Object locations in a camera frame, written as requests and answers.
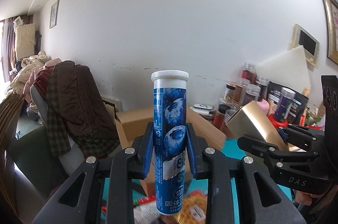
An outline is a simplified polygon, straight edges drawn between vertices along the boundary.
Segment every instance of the curtain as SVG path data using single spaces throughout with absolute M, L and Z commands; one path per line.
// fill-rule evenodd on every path
M 16 17 L 12 17 L 9 19 L 7 25 L 7 66 L 8 71 L 12 71 L 16 64 L 16 55 L 14 51 L 15 47 L 15 32 L 14 32 L 14 23 L 13 21 Z

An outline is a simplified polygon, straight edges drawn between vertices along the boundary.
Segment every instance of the cardboard box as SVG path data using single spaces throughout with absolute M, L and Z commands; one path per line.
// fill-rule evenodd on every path
M 239 111 L 231 116 L 226 125 L 236 139 L 245 134 L 274 144 L 281 151 L 287 150 L 283 139 L 255 101 L 251 101 L 249 104 L 241 107 Z M 262 158 L 248 152 L 245 153 L 265 167 Z
M 123 111 L 116 113 L 115 120 L 122 148 L 130 147 L 137 136 L 144 134 L 148 122 L 153 121 L 153 107 L 147 107 L 135 111 Z M 226 136 L 207 120 L 199 116 L 191 108 L 187 107 L 187 123 L 192 123 L 197 136 L 204 137 L 210 147 L 221 150 Z M 185 180 L 192 178 L 188 156 L 185 164 Z M 153 163 L 145 180 L 140 180 L 146 195 L 155 194 L 155 168 Z

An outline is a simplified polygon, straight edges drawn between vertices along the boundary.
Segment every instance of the white cap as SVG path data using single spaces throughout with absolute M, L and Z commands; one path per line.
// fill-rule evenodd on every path
M 154 82 L 157 79 L 183 79 L 189 80 L 189 73 L 180 70 L 161 70 L 156 71 L 151 75 L 151 80 Z

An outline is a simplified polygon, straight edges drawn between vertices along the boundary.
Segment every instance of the metal bolt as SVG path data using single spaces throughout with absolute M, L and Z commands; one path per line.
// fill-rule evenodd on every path
M 244 162 L 247 164 L 252 164 L 254 162 L 254 159 L 250 156 L 244 157 Z
M 126 154 L 133 154 L 135 152 L 135 149 L 133 147 L 128 147 L 124 150 Z
M 206 148 L 206 153 L 207 154 L 214 154 L 215 153 L 215 149 L 212 148 L 212 147 L 208 147 L 208 148 Z
M 86 162 L 89 163 L 89 164 L 93 164 L 93 163 L 95 163 L 95 161 L 96 161 L 96 157 L 95 156 L 89 156 L 86 159 Z

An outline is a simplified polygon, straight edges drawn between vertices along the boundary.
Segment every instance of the wooden frame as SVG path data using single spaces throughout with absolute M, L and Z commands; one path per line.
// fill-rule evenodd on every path
M 53 28 L 54 26 L 56 26 L 58 9 L 59 9 L 59 0 L 57 0 L 50 9 L 49 28 Z
M 327 57 L 338 65 L 338 3 L 335 0 L 323 1 L 327 19 Z

